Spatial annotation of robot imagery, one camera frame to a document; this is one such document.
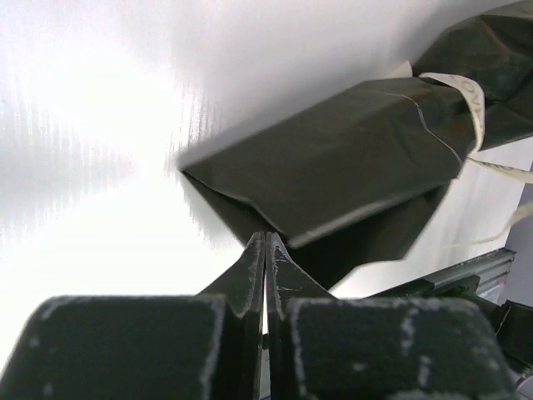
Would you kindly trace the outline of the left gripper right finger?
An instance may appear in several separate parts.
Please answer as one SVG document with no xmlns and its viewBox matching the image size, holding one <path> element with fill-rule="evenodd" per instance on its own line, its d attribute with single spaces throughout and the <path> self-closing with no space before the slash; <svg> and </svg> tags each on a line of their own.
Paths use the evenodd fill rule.
<svg viewBox="0 0 533 400">
<path fill-rule="evenodd" d="M 266 237 L 275 399 L 514 399 L 481 310 L 453 297 L 330 295 Z"/>
</svg>

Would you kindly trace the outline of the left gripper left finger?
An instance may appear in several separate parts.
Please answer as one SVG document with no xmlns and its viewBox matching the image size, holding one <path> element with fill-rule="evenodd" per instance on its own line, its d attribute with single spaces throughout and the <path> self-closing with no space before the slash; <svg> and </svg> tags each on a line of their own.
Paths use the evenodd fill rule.
<svg viewBox="0 0 533 400">
<path fill-rule="evenodd" d="M 27 320 L 4 399 L 256 399 L 266 237 L 194 296 L 61 296 Z"/>
</svg>

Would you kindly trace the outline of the black wrapping paper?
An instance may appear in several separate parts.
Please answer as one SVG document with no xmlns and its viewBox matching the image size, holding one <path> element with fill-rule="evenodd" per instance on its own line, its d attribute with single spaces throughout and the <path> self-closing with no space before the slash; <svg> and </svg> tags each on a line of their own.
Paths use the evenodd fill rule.
<svg viewBox="0 0 533 400">
<path fill-rule="evenodd" d="M 422 73 L 481 85 L 488 150 L 532 134 L 532 4 L 446 29 L 412 77 L 366 81 L 182 172 L 246 241 L 278 233 L 323 287 L 353 268 L 404 257 L 475 146 L 461 94 Z"/>
</svg>

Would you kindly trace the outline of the cream printed ribbon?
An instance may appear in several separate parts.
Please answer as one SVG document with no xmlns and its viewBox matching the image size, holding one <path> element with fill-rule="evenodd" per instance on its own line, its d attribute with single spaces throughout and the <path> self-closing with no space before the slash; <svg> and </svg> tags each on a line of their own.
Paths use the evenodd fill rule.
<svg viewBox="0 0 533 400">
<path fill-rule="evenodd" d="M 523 169 L 510 167 L 502 164 L 496 164 L 493 162 L 485 162 L 474 159 L 472 156 L 481 150 L 484 144 L 486 128 L 486 102 L 485 93 L 481 88 L 481 85 L 468 77 L 463 77 L 455 74 L 444 74 L 437 72 L 425 72 L 420 75 L 420 78 L 429 78 L 431 80 L 443 83 L 446 86 L 457 90 L 466 101 L 466 105 L 471 114 L 471 120 L 475 133 L 475 146 L 470 151 L 466 160 L 470 163 L 474 163 L 477 166 L 489 169 L 493 172 L 499 173 L 507 178 L 510 178 L 519 183 L 525 185 L 532 184 L 532 172 Z M 508 232 L 518 222 L 532 216 L 532 201 L 519 206 L 510 216 L 506 225 L 496 235 L 471 242 L 461 242 L 448 246 L 448 248 L 467 248 L 476 245 L 483 245 L 486 243 L 494 242 Z"/>
</svg>

